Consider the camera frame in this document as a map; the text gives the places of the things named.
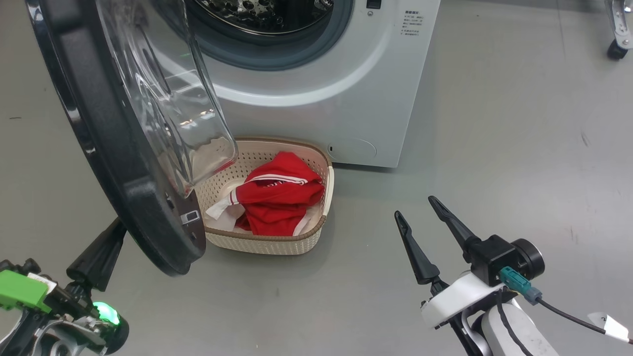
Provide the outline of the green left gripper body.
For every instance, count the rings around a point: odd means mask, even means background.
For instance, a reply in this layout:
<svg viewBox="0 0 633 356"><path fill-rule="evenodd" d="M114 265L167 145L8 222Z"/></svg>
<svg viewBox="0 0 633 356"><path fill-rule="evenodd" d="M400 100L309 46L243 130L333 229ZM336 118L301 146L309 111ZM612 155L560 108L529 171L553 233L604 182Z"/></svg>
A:
<svg viewBox="0 0 633 356"><path fill-rule="evenodd" d="M0 302L5 310L20 309L49 318L77 321L97 318L91 291L93 283L86 273L71 266L66 271L72 280L65 288L45 275L39 265L28 259L24 265L1 262Z"/></svg>

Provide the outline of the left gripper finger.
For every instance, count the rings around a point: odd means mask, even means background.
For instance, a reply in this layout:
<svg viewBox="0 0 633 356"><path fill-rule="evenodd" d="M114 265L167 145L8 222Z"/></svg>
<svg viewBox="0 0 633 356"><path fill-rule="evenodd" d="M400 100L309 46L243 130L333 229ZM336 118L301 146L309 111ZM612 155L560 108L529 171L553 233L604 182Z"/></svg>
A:
<svg viewBox="0 0 633 356"><path fill-rule="evenodd" d="M66 291L106 291L124 244L125 234L127 228L116 218L66 269L66 275L72 280L66 286Z"/></svg>

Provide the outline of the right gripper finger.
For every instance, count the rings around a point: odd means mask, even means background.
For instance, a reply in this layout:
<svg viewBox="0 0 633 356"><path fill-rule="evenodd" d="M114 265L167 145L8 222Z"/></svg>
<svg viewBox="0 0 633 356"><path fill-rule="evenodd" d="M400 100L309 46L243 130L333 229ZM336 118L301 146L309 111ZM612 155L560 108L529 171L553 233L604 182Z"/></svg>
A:
<svg viewBox="0 0 633 356"><path fill-rule="evenodd" d="M394 220L396 221L398 232L402 238L417 284L431 284L435 279L439 278L440 270L429 261L425 253L421 250L413 237L413 230L400 211L394 212Z"/></svg>
<svg viewBox="0 0 633 356"><path fill-rule="evenodd" d="M470 248L473 244L481 242L481 239L441 203L436 196L431 195L428 197L428 200L440 221L448 226L453 237L456 239L462 250L462 257L465 262L472 262Z"/></svg>

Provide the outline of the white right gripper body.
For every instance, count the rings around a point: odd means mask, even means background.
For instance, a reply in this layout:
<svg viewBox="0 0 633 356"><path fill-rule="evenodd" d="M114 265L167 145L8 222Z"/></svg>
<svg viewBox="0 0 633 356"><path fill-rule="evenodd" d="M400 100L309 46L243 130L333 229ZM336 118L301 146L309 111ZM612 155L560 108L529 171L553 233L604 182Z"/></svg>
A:
<svg viewBox="0 0 633 356"><path fill-rule="evenodd" d="M477 304L493 297L501 288L502 284L491 287L472 273L466 273L429 300L423 301L421 317L433 329L450 326L468 356L492 356L488 342L473 331L467 319L479 310L490 309L490 306Z"/></svg>

